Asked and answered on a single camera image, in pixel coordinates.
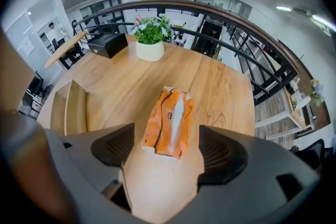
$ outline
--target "glass wall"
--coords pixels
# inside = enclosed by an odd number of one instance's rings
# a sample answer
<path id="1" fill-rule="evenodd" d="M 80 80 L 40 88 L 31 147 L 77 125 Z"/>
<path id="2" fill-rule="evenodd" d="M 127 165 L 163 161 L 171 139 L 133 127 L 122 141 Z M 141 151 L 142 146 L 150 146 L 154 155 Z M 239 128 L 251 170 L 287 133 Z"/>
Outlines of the glass wall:
<path id="1" fill-rule="evenodd" d="M 202 3 L 210 4 L 222 9 L 228 10 L 245 19 L 248 19 L 252 7 L 239 0 L 196 0 Z"/>
<path id="2" fill-rule="evenodd" d="M 107 9 L 112 6 L 117 6 L 121 4 L 121 0 L 105 0 L 101 1 L 95 4 L 92 4 L 90 6 L 87 6 L 85 8 L 80 9 L 80 12 L 82 14 L 83 19 L 86 17 L 100 12 L 104 9 Z M 108 32 L 108 33 L 126 33 L 127 34 L 127 29 L 125 25 L 120 25 L 120 26 L 111 26 L 111 25 L 106 25 L 106 26 L 96 26 L 96 25 L 101 25 L 101 24 L 108 24 L 108 23 L 124 23 L 124 16 L 122 12 L 115 12 L 115 13 L 107 13 L 105 15 L 98 16 L 97 18 L 90 19 L 85 21 L 86 27 L 89 27 L 89 33 L 98 33 L 98 32 Z"/>

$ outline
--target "recessed ceiling light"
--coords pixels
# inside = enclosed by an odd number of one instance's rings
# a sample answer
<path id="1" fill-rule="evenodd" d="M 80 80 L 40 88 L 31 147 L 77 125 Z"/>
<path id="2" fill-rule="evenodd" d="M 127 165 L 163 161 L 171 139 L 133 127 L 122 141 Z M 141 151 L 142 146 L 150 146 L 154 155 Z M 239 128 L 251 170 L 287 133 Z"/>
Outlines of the recessed ceiling light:
<path id="1" fill-rule="evenodd" d="M 325 26 L 328 26 L 329 28 L 331 28 L 332 30 L 334 30 L 336 32 L 336 26 L 333 25 L 332 23 L 328 22 L 327 20 L 321 18 L 320 16 L 313 14 L 312 18 L 322 24 L 324 24 Z"/>
<path id="2" fill-rule="evenodd" d="M 291 11 L 292 11 L 291 8 L 289 8 L 289 7 L 281 7 L 281 6 L 277 6 L 277 9 L 279 9 L 279 10 L 284 10 L 285 12 L 291 12 Z"/>

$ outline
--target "handrail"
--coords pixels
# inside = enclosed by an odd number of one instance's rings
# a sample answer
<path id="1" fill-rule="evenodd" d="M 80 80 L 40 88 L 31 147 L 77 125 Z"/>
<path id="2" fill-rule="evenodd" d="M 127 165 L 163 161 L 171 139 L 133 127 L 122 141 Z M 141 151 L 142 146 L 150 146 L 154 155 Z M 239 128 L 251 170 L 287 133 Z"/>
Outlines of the handrail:
<path id="1" fill-rule="evenodd" d="M 134 8 L 154 8 L 154 7 L 164 7 L 164 8 L 179 8 L 183 10 L 189 10 L 191 12 L 202 13 L 205 15 L 210 15 L 212 17 L 216 17 L 219 19 L 223 19 L 229 22 L 232 25 L 235 25 L 245 31 L 247 34 L 250 34 L 257 38 L 259 41 L 270 47 L 272 50 L 276 51 L 279 55 L 279 58 L 286 62 L 288 66 L 291 66 L 292 69 L 299 74 L 299 67 L 298 64 L 294 61 L 292 56 L 288 54 L 286 50 L 284 50 L 281 44 L 273 39 L 269 34 L 267 34 L 264 30 L 260 27 L 256 26 L 252 22 L 232 13 L 222 8 L 218 8 L 209 4 L 204 4 L 196 1 L 188 1 L 188 0 L 142 0 L 142 1 L 135 1 L 135 2 L 127 2 L 123 4 L 119 4 L 114 7 L 110 7 L 104 9 L 100 12 L 94 13 L 85 19 L 78 22 L 81 24 L 95 18 L 100 15 L 104 15 L 111 12 L 118 12 L 127 9 L 134 9 Z"/>

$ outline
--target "black metal railing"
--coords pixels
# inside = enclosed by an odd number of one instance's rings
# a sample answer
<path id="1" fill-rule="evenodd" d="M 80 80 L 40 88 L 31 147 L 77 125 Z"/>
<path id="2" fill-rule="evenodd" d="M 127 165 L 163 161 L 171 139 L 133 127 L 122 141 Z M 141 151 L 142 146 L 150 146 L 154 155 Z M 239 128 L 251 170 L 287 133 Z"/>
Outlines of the black metal railing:
<path id="1" fill-rule="evenodd" d="M 215 44 L 217 47 L 220 46 L 233 51 L 235 53 L 234 56 L 239 59 L 242 72 L 250 77 L 255 105 L 270 98 L 298 75 L 296 62 L 286 54 L 286 51 L 281 48 L 281 45 L 277 41 L 272 39 L 262 29 L 231 12 L 193 1 L 147 0 L 120 4 L 92 14 L 83 21 L 73 21 L 73 33 L 76 34 L 79 30 L 83 31 L 84 29 L 96 27 L 98 33 L 89 33 L 90 35 L 101 33 L 114 34 L 112 27 L 117 25 L 133 25 L 134 23 L 115 22 L 90 27 L 82 27 L 81 23 L 110 12 L 140 8 L 146 8 L 148 10 L 156 8 L 157 13 L 165 13 L 165 9 L 168 8 L 187 10 L 194 14 L 204 14 L 205 16 L 210 16 L 211 18 L 216 18 L 224 22 L 223 27 L 227 28 L 233 45 L 207 34 L 200 33 L 200 27 L 197 31 L 174 26 L 171 26 L 171 29 L 193 35 L 197 40 L 205 40 L 206 42 Z M 272 56 L 268 55 L 268 52 L 271 52 L 275 57 L 272 58 Z"/>

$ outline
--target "orange tissue box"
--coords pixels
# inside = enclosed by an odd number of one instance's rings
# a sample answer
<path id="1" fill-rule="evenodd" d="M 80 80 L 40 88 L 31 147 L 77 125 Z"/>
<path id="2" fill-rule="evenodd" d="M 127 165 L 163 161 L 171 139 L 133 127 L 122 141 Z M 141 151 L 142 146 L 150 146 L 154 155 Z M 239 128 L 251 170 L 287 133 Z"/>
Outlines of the orange tissue box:
<path id="1" fill-rule="evenodd" d="M 193 109 L 189 93 L 164 87 L 150 114 L 142 148 L 180 159 L 188 148 Z"/>

